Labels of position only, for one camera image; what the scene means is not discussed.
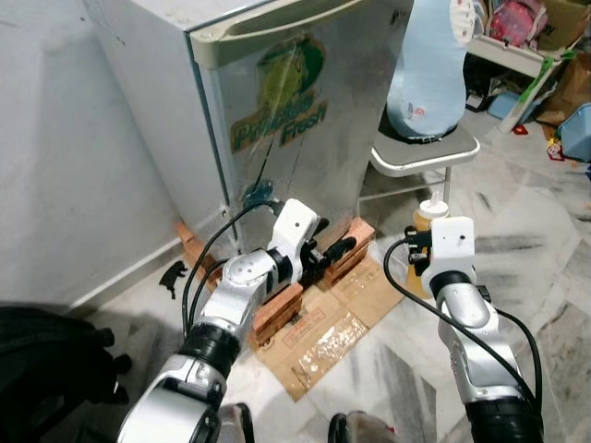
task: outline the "white bottle cap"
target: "white bottle cap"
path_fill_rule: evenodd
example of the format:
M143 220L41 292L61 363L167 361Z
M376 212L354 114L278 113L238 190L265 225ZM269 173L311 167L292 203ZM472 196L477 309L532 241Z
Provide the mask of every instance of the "white bottle cap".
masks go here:
M435 191L431 196L431 200L421 201L418 213L426 219L438 219L447 217L450 214L450 208L447 203L441 200L440 191Z

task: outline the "baseboard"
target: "baseboard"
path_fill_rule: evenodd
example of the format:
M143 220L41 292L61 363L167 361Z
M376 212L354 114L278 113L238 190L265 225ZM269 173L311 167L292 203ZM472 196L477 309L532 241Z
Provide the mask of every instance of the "baseboard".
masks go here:
M88 316L105 303L113 300L123 291L148 277L158 268L161 268L175 257L179 257L182 252L183 246L181 241L176 238L172 242L144 257L133 266L130 266L123 272L117 274L111 280L106 281L98 288L79 298L62 312L62 314L75 318Z

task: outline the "mini fridge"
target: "mini fridge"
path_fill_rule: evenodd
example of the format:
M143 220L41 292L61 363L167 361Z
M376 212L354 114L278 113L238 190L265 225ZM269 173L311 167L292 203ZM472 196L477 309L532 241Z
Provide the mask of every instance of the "mini fridge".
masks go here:
M352 220L412 0L83 0L178 211L207 240L246 204ZM265 246L246 215L218 254Z

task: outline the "fridge door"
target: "fridge door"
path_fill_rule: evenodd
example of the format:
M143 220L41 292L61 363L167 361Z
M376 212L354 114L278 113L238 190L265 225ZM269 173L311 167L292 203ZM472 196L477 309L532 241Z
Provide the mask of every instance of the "fridge door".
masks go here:
M298 198L331 225L353 218L412 0L281 0L190 34L233 210ZM266 245L274 218L238 227Z

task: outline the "white wall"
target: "white wall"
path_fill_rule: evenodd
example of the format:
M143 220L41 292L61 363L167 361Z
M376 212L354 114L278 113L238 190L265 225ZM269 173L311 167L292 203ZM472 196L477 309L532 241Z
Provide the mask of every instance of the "white wall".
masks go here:
M0 301L69 305L175 209L77 0L0 7Z

